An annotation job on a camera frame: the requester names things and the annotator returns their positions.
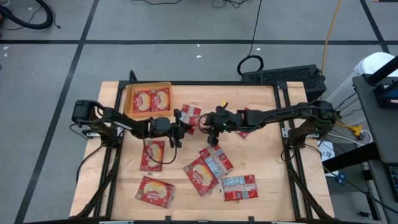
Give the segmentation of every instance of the yellow cable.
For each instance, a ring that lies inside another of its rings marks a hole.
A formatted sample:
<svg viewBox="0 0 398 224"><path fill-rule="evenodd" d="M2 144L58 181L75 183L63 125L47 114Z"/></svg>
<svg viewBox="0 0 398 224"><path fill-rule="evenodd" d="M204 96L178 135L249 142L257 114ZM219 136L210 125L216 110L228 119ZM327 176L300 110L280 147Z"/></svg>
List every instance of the yellow cable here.
<svg viewBox="0 0 398 224"><path fill-rule="evenodd" d="M336 7L335 14L333 15L333 19L331 20L328 36L326 37L325 47L323 48L323 57L322 57L322 72L323 72L323 75L325 75L325 72L324 72L325 70L324 69L325 69L326 52L328 51L328 42L329 42L331 30L333 29L333 25L335 25L335 20L336 20L336 17L337 17L337 13L340 10L341 2L342 2L342 0L338 0L338 4L337 4L337 7Z"/></svg>
<svg viewBox="0 0 398 224"><path fill-rule="evenodd" d="M346 128L352 127L352 126L348 126L348 125L345 125L345 124L340 123L340 122L336 122L336 124L337 124L337 125L340 125L340 126L342 126L342 127L346 127Z"/></svg>

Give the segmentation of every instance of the red wrapper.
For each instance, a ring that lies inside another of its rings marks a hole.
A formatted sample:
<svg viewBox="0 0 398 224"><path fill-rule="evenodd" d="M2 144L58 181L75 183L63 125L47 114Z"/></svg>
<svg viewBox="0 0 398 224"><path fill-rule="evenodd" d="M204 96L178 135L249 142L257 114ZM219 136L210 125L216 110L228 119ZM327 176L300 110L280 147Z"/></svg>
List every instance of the red wrapper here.
<svg viewBox="0 0 398 224"><path fill-rule="evenodd" d="M259 196L254 175L222 178L224 200L242 200Z"/></svg>
<svg viewBox="0 0 398 224"><path fill-rule="evenodd" d="M174 185L143 177L138 188L136 199L168 208L174 196Z"/></svg>
<svg viewBox="0 0 398 224"><path fill-rule="evenodd" d="M163 161L164 141L145 141L146 151L156 161ZM141 171L162 171L162 164L149 158L145 149L142 150Z"/></svg>
<svg viewBox="0 0 398 224"><path fill-rule="evenodd" d="M150 91L135 91L132 112L133 113L143 113L150 111Z"/></svg>
<svg viewBox="0 0 398 224"><path fill-rule="evenodd" d="M199 153L200 157L206 162L207 166L217 179L228 174L234 169L231 161L229 161L219 145L216 147L207 146L199 151Z"/></svg>
<svg viewBox="0 0 398 224"><path fill-rule="evenodd" d="M150 91L150 110L168 111L170 109L170 95L169 88Z"/></svg>
<svg viewBox="0 0 398 224"><path fill-rule="evenodd" d="M186 124L191 124L194 128L187 131L188 134L193 134L197 128L200 117L201 108L192 105L182 105L181 120Z"/></svg>
<svg viewBox="0 0 398 224"><path fill-rule="evenodd" d="M218 180L201 157L184 167L185 173L201 196L210 194Z"/></svg>
<svg viewBox="0 0 398 224"><path fill-rule="evenodd" d="M249 133L244 133L244 132L241 132L241 131L236 131L237 132L237 134L239 135L239 136L241 136L243 139L246 139L246 137L248 136L248 134Z"/></svg>

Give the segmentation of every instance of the black metal frame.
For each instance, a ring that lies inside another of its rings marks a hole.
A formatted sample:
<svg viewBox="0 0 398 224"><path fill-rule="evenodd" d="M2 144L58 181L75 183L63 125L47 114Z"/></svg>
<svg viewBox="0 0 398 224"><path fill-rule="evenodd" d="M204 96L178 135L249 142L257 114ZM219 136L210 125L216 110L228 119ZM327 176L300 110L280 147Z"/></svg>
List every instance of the black metal frame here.
<svg viewBox="0 0 398 224"><path fill-rule="evenodd" d="M119 81L119 85L118 85L118 92L116 95L116 102L115 102L115 106L114 108L119 111L120 108L120 101L121 101L121 96L123 93L124 88L128 85L128 84L132 84L132 83L150 83L150 82L158 82L158 81L148 81L148 82L140 82L137 81L137 78L135 77L133 72L130 72L130 80L129 81ZM284 94L284 100L285 100L285 104L286 106L290 106L290 99L289 99L289 93L287 91L287 84L286 82L218 82L218 81L214 81L214 82L190 82L190 81L175 81L175 82L171 82L173 85L265 85L265 86L272 86L274 88L274 95L275 95L275 104L276 104L276 108L281 108L281 102L280 102L280 95L279 95L279 88L281 88L283 90L283 94ZM285 127L284 122L279 122L279 126L280 126L280 131L281 131L281 138L282 138L282 144L283 144L283 148L284 148L284 153L285 153L285 158L290 157L289 154L289 147L287 144L287 140L285 138L282 137L282 128ZM294 128L294 122L292 120L289 120L289 126L291 128ZM121 144L123 143L123 135L120 137L120 142ZM110 164L110 158L111 158L111 154L112 154L112 150L111 148L107 148L106 149L106 153L105 153L105 157L104 157L104 163L103 163L103 168L102 168L102 172L101 172L101 178L100 178L100 182L99 182L99 189L104 183L106 178L110 175L110 173L108 173L108 169L109 169L109 164ZM116 163L116 170L113 170L113 179L111 180L111 182L109 182L108 184L110 184L110 188L109 188L109 196L108 196L108 201L106 204L106 212L105 212L105 216L100 216L100 211L101 211L101 204L102 204L102 197L100 197L94 207L94 212L93 212L93 216L92 217L71 217L68 220L54 220L54 221L47 221L47 222L37 222L36 224L62 224L62 223L99 223L99 222L103 222L103 221L111 221L111 214L112 214L112 209L113 209L113 202L114 202L114 194L116 191L116 182L118 179L118 168L119 168L119 161L121 158L121 150L122 150L122 146L118 147L116 149L116 155L114 158L114 164ZM306 186L306 182L305 182L305 174L304 174L304 170L303 170L303 164L302 164L302 159L301 159L301 155L300 155L300 151L297 150L296 152L296 165L297 165L297 170L298 170L298 174L300 177L300 180L302 181L302 183L304 184L304 186ZM290 187L290 194L292 197L292 206L293 206L293 210L294 210L294 216L295 216L295 221L296 222L301 222L301 223L341 223L341 224L350 224L353 222L340 222L340 221L336 221L336 220L323 220L323 219L313 219L312 216L312 208L309 204L309 202L307 201L307 199L305 197L303 197L303 201L305 204L305 212L307 217L306 218L302 218L300 215L300 207L299 207L299 201L297 198L297 190L296 190L296 184L294 182L294 180L291 178L291 176L289 176L289 187ZM199 223L199 221L172 221L170 216L166 216L164 221L158 221L158 220L135 220L134 222L142 222L142 223ZM254 221L254 217L248 217L247 221L243 221L243 222L222 222L222 221L207 221L205 223L272 223L272 222L256 222Z"/></svg>

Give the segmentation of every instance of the metal stand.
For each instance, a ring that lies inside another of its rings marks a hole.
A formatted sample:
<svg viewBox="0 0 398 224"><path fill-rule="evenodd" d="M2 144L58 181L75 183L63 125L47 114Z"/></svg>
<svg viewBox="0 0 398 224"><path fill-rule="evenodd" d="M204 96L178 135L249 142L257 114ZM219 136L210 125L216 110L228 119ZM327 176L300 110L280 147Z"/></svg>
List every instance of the metal stand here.
<svg viewBox="0 0 398 224"><path fill-rule="evenodd" d="M355 164L367 162L371 159L380 159L379 151L377 150L376 143L374 142L328 159L327 161L322 162L322 164L324 167L330 170L330 172L333 172Z"/></svg>

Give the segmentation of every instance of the black floor stripe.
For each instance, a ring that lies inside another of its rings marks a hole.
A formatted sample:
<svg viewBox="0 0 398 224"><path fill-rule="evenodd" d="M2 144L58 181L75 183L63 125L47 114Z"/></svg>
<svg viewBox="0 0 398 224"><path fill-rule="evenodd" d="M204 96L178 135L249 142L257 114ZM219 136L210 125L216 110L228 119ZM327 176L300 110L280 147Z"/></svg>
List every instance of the black floor stripe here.
<svg viewBox="0 0 398 224"><path fill-rule="evenodd" d="M398 40L385 41L398 45ZM0 44L80 44L81 40L0 40ZM149 44L250 44L251 40L84 40L84 44L149 45ZM262 45L324 45L324 40L255 40ZM378 40L329 40L328 45L378 45Z"/></svg>
<svg viewBox="0 0 398 224"><path fill-rule="evenodd" d="M372 16L372 13L371 13L368 5L366 4L366 1L365 0L360 0L360 1L361 1L361 5L363 7L363 10L365 11L366 17L368 17L368 20L369 20L369 22L370 22L370 24L372 26L373 32L376 35L377 40L380 41L381 49L385 53L390 53L390 51L389 51L389 49L388 49L388 47L387 47L387 45L386 45L386 43L385 43L385 41L383 39L383 36L381 35L379 28L377 27L376 21L374 20L374 18Z"/></svg>
<svg viewBox="0 0 398 224"><path fill-rule="evenodd" d="M149 44L250 44L251 40L86 40L85 44L149 45ZM262 45L324 45L324 40L255 40ZM377 45L377 40L330 40L329 45Z"/></svg>
<svg viewBox="0 0 398 224"><path fill-rule="evenodd" d="M0 44L79 44L80 40L0 40Z"/></svg>
<svg viewBox="0 0 398 224"><path fill-rule="evenodd" d="M40 173L42 171L45 158L47 157L47 153L49 151L49 147L50 147L50 144L51 144L54 132L55 132L55 128L57 127L63 105L65 104L65 99L67 97L67 93L68 93L70 84L72 82L72 78L75 74L75 70L76 70L77 64L79 62L81 51L83 50L84 40L87 37L88 30L90 29L91 22L93 21L93 17L94 17L94 14L95 14L95 11L96 11L96 8L98 5L98 1L99 0L94 0L93 5L91 7L90 14L87 18L85 28L83 29L83 33L80 38L80 43L76 49L75 56L73 57L72 63L69 68L68 75L67 75L67 77L65 79L65 83L63 84L63 87L62 87L60 98L58 99L58 103L55 107L55 111L54 111L54 114L53 114L51 122L50 122L50 127L47 131L47 134L45 135L45 139L44 139L42 148L40 150L39 157L36 161L36 165L34 167L32 176L30 177L30 181L29 181L27 189L25 191L24 198L22 199L22 203L19 207L17 217L14 222L15 224L21 224L25 220L25 216L26 216L27 210L29 208L30 201L32 200L32 196L33 196L34 190L36 188L37 182L39 180Z"/></svg>

